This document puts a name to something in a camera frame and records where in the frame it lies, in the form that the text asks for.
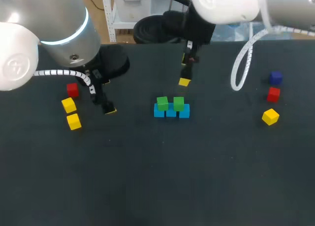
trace white coiled cable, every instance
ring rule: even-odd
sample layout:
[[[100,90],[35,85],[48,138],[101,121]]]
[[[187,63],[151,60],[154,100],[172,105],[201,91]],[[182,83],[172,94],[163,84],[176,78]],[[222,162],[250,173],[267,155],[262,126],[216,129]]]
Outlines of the white coiled cable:
[[[273,29],[276,32],[301,33],[301,34],[305,34],[305,35],[315,36],[315,32],[302,31],[300,29],[287,28],[287,27],[283,27],[283,26],[275,26],[275,27],[273,27]],[[234,66],[233,66],[232,73],[231,73],[231,87],[233,90],[239,91],[243,87],[244,82],[245,82],[246,77],[247,77],[247,74],[248,74],[248,71],[251,67],[252,47],[258,40],[260,40],[262,37],[264,37],[268,33],[269,32],[267,31],[267,29],[260,31],[255,36],[250,38],[249,41],[244,45],[244,47],[240,51],[239,55],[237,56],[237,58],[234,62]],[[244,73],[243,73],[243,76],[242,76],[240,83],[238,85],[236,85],[236,74],[237,74],[237,71],[238,71],[239,66],[241,64],[241,61],[247,52],[248,52],[248,56],[247,56],[245,70],[244,70]]]
[[[68,76],[80,77],[85,82],[85,84],[87,84],[87,86],[89,87],[90,93],[96,94],[94,85],[92,85],[90,78],[84,73],[72,71],[72,70],[61,70],[61,69],[41,70],[41,71],[36,71],[34,73],[34,76],[51,76],[51,75],[68,75]]]

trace black table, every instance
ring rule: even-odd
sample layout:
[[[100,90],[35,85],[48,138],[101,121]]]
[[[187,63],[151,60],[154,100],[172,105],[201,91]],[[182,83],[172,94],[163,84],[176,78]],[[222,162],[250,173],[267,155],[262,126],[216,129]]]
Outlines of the black table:
[[[70,131],[61,100],[73,77],[34,77],[1,92],[1,226],[315,225],[315,41],[264,41],[240,92],[229,80],[242,43],[200,51],[177,86],[182,45],[128,45],[131,68],[106,85],[118,112],[87,89]],[[40,50],[39,69],[58,69]],[[270,71],[284,75],[267,103]],[[191,118],[156,119],[158,96],[185,96]],[[279,121],[262,114],[274,108]]]

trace wooden floor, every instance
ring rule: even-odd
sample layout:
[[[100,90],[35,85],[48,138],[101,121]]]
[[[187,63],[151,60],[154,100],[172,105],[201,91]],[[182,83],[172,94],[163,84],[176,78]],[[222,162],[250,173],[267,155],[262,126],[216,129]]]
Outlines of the wooden floor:
[[[103,8],[103,0],[93,0],[95,4],[99,8]],[[95,24],[95,27],[98,31],[98,33],[101,36],[101,40],[103,44],[109,44],[109,36],[108,36],[108,30],[107,30],[107,23],[105,18],[105,13],[102,10],[97,9],[91,0],[84,0],[84,3],[86,4],[89,13],[91,15],[91,18]],[[295,39],[315,39],[315,37],[305,36],[305,35],[294,35]],[[128,33],[128,30],[120,30],[120,32],[117,32],[117,42],[118,43],[134,43],[134,40],[132,38],[132,34]]]

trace red cube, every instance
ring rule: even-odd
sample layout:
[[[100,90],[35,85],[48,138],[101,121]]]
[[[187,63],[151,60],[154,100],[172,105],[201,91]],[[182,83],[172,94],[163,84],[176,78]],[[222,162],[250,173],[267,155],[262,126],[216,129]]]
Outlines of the red cube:
[[[67,84],[67,91],[68,91],[69,97],[72,97],[72,98],[78,97],[79,96],[78,84],[76,83]]]
[[[279,97],[280,97],[280,89],[271,87],[269,89],[267,101],[277,102],[279,100]]]

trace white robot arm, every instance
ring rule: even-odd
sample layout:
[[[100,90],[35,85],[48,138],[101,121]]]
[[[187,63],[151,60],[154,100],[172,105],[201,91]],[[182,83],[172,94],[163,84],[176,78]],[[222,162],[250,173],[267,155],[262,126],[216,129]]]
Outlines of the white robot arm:
[[[272,25],[283,25],[315,33],[315,0],[192,3],[202,18],[213,24],[263,21],[269,31],[273,30]],[[16,89],[32,77],[38,62],[39,41],[60,65],[68,68],[84,67],[100,49],[99,35],[82,0],[0,0],[0,90]],[[54,71],[36,75],[62,74]],[[77,72],[68,75],[82,77]],[[239,90],[242,85],[232,87]]]
[[[197,12],[213,24],[263,21],[315,32],[315,0],[192,0]]]
[[[39,42],[67,68],[84,66],[100,49],[100,37],[82,0],[0,0],[0,91],[16,89],[31,79]],[[79,72],[68,75],[80,76],[91,85]]]

